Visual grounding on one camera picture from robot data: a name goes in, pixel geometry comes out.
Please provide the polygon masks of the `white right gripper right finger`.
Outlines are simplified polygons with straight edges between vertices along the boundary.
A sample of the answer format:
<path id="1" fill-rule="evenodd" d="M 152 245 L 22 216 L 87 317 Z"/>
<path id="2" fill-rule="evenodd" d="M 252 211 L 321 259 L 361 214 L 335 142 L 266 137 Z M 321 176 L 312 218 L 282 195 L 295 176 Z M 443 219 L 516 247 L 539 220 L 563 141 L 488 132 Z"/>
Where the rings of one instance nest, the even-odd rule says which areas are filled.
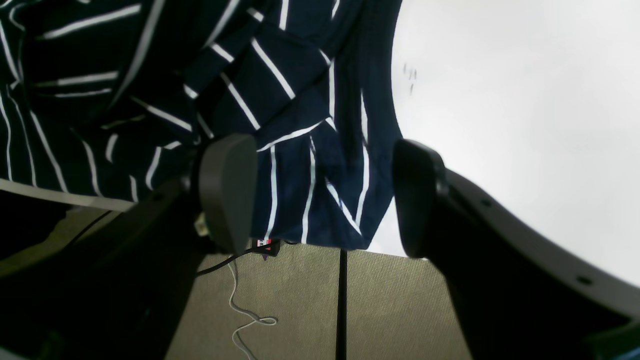
<path id="1" fill-rule="evenodd" d="M 474 360 L 637 360 L 637 285 L 546 239 L 435 150 L 398 140 L 405 253 L 444 276 Z"/>

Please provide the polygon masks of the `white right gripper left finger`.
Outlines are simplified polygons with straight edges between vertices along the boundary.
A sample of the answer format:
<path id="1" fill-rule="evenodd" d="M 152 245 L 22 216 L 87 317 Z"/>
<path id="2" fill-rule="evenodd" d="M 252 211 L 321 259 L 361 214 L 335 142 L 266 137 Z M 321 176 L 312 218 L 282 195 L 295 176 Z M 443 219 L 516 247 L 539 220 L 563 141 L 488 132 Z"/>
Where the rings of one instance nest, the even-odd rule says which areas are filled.
<path id="1" fill-rule="evenodd" d="M 250 242 L 252 135 L 202 147 L 189 170 L 87 239 L 1 278 L 3 360 L 162 360 L 208 254 Z"/>

